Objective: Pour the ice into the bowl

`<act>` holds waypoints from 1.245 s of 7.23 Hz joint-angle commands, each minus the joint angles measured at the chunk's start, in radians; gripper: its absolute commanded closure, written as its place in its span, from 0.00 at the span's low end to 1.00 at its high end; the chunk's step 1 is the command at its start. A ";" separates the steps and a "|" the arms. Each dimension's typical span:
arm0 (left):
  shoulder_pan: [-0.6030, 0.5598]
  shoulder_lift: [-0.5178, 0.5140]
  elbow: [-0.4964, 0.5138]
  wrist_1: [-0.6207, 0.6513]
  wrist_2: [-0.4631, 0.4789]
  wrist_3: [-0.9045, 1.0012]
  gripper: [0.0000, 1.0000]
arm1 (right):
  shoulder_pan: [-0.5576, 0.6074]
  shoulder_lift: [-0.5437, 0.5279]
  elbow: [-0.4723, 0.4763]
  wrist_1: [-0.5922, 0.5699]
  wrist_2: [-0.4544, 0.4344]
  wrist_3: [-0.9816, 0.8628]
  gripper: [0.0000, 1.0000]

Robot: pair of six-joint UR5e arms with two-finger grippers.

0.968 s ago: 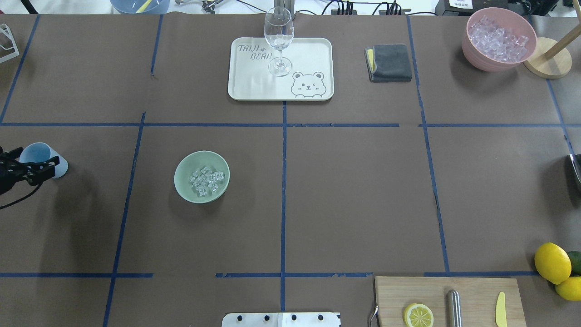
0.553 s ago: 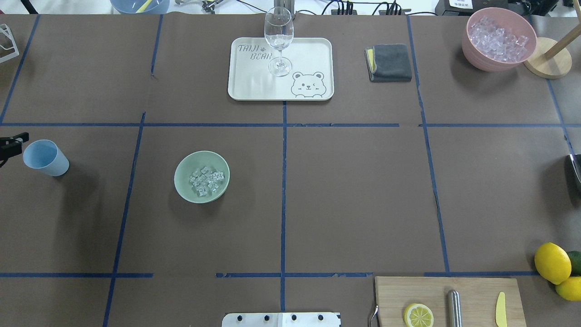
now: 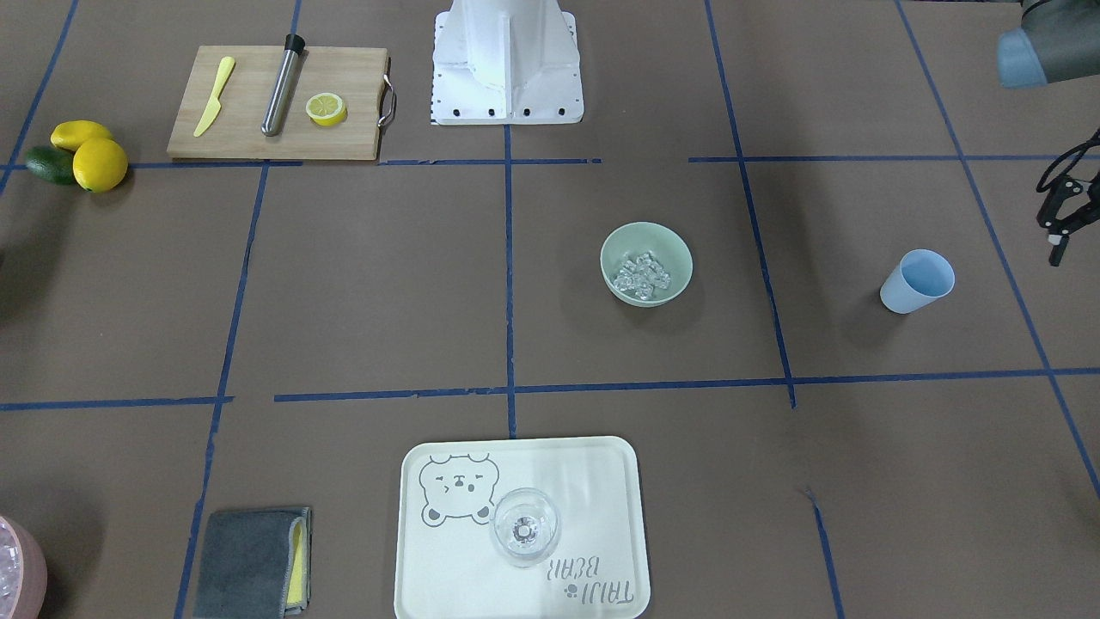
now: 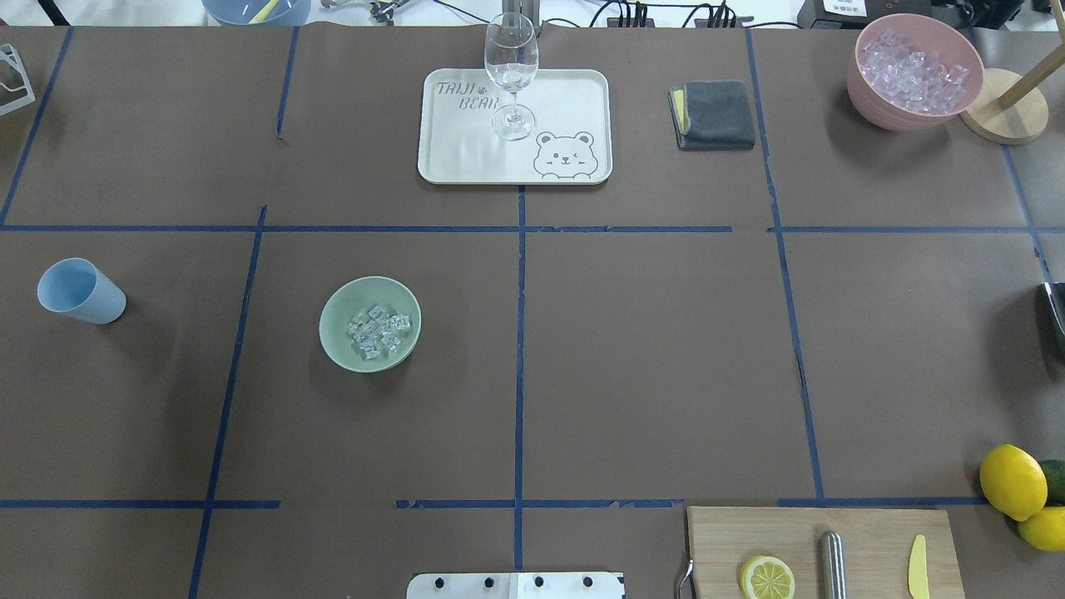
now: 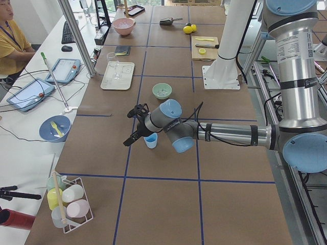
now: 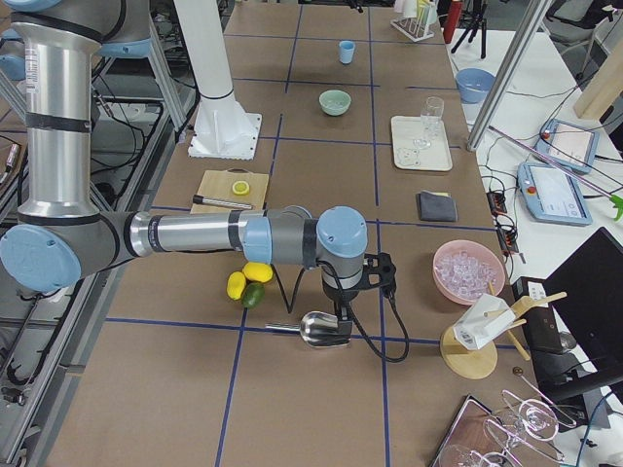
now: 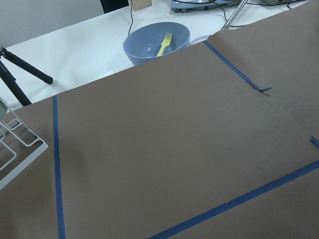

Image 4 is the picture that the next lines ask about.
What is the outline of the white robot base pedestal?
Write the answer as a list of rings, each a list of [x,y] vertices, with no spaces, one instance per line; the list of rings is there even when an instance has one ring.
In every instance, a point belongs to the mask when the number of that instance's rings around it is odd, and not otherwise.
[[[615,572],[473,572],[412,577],[407,598],[624,598]]]

